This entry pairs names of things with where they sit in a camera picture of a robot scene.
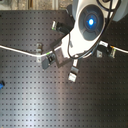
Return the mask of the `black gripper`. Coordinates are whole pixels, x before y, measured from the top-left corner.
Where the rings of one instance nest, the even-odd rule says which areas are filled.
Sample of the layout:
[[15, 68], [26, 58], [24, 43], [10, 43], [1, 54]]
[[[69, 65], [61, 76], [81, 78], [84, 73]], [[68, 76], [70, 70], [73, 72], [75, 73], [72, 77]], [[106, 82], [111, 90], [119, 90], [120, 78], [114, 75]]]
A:
[[[70, 58], [65, 58], [63, 56], [62, 49], [61, 49], [60, 46], [58, 46], [56, 48], [51, 48], [51, 50], [48, 52], [48, 55], [51, 55], [51, 54], [54, 55], [54, 60], [55, 60], [56, 65], [57, 65], [58, 68], [64, 66], [68, 62], [71, 62]], [[47, 69], [49, 66], [50, 66], [50, 59], [48, 57], [46, 57], [42, 61], [42, 68]]]

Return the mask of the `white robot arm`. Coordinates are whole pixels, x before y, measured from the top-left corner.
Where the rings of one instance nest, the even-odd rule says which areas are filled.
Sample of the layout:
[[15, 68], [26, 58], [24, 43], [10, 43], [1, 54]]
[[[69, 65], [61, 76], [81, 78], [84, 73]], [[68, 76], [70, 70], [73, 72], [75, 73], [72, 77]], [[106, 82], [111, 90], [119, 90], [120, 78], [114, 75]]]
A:
[[74, 26], [54, 21], [52, 29], [64, 33], [61, 42], [63, 56], [73, 60], [89, 56], [99, 44], [112, 21], [128, 14], [128, 0], [73, 0]]

